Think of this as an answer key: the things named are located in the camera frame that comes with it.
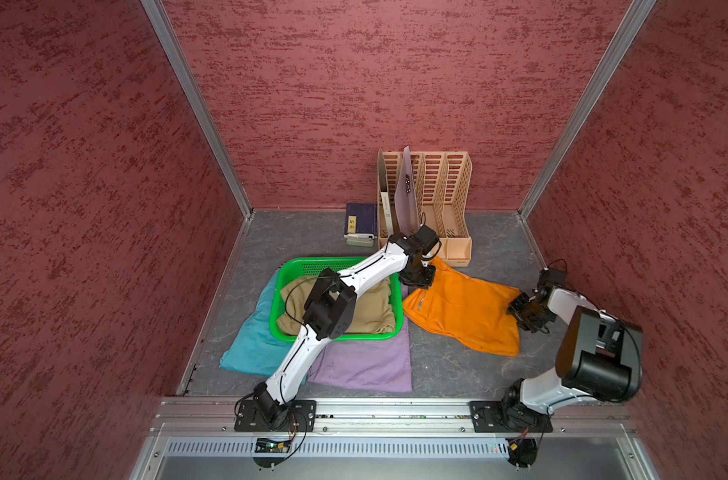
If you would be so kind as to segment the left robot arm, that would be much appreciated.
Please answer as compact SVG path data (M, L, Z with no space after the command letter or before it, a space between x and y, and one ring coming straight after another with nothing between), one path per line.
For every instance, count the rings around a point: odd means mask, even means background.
M301 381L324 348L346 333L361 296L393 274L408 286L430 288L436 273L430 260L438 253L439 243L437 233L422 225L409 236L391 235L384 247L350 268L339 272L327 268L318 275L289 353L251 395L269 429L279 429L290 419Z

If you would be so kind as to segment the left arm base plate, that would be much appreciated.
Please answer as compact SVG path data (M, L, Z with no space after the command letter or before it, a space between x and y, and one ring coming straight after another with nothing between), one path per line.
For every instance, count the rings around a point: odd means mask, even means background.
M295 400L283 408L273 420L266 420L254 399L241 401L235 409L234 430L236 432L284 432L297 429L311 432L314 429L317 402Z

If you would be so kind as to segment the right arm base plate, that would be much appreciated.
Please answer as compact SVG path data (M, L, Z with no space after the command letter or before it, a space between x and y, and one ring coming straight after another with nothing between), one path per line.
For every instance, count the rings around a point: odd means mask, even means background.
M475 433L551 433L550 417L529 407L502 401L470 401L470 419Z

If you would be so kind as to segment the khaki pants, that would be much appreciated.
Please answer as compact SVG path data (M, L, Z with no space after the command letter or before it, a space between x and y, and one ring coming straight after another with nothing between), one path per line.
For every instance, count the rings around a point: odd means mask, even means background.
M280 292L285 306L280 308L281 316L276 320L279 330L291 337L300 331L305 313L304 304L317 277L300 276L291 281ZM374 335L393 333L396 320L390 304L391 285L386 278L369 289L356 301L354 316L346 333L354 335Z

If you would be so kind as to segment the orange pants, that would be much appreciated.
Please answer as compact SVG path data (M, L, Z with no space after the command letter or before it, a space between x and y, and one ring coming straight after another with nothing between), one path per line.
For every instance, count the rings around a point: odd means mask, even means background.
M423 330L453 338L478 352L515 357L519 328L507 313L521 294L514 287L469 277L436 258L433 284L403 301L404 314Z

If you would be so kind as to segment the green plastic basket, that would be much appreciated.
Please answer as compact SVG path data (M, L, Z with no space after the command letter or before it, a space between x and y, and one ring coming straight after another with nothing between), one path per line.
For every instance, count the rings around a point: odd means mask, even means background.
M307 276L318 276L326 268L334 271L345 270L363 261L364 257L300 257L285 263L277 273L275 293L269 318L271 335L284 344L291 344L297 334L289 333L278 323L279 318L285 314L286 295L282 291L297 279L304 280ZM404 326L404 314L401 298L401 283L398 275L389 277L388 302L394 316L394 326L391 331L379 333L354 333L348 330L336 339L337 342L345 341L384 341L394 338Z

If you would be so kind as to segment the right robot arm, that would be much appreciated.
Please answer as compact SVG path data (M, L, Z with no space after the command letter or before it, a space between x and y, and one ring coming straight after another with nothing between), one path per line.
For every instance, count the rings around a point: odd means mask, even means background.
M522 294L507 312L529 331L551 320L567 324L554 367L537 377L519 379L506 390L500 416L507 430L544 432L560 408L580 402L623 403L640 390L641 327L561 287Z

